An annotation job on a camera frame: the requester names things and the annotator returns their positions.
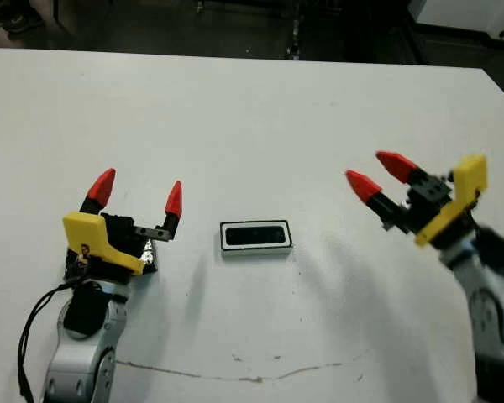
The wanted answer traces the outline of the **yellow and black left gripper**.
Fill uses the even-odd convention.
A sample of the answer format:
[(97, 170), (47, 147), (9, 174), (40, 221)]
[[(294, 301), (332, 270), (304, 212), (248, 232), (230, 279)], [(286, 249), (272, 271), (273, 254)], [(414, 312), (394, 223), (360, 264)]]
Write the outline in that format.
[(154, 242), (168, 242), (176, 235), (182, 214), (181, 181), (167, 198), (163, 224), (146, 228), (136, 226), (131, 217), (99, 214), (111, 196), (115, 175), (114, 168), (105, 170), (79, 212), (63, 218), (68, 243), (65, 280), (89, 277), (126, 284), (133, 276), (154, 273), (158, 270)]

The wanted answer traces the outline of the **yellow and black right gripper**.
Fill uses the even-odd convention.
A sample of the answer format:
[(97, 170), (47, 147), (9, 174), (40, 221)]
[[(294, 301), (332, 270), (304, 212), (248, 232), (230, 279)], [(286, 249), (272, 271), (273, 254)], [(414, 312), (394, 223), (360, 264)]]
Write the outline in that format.
[(405, 156), (377, 151), (387, 172), (408, 185), (404, 206), (398, 206), (368, 176), (347, 170), (345, 177), (355, 195), (379, 217), (394, 217), (393, 224), (415, 235), (415, 244), (448, 245), (470, 230), (469, 212), (488, 187), (487, 160), (471, 154), (446, 177), (431, 175)]

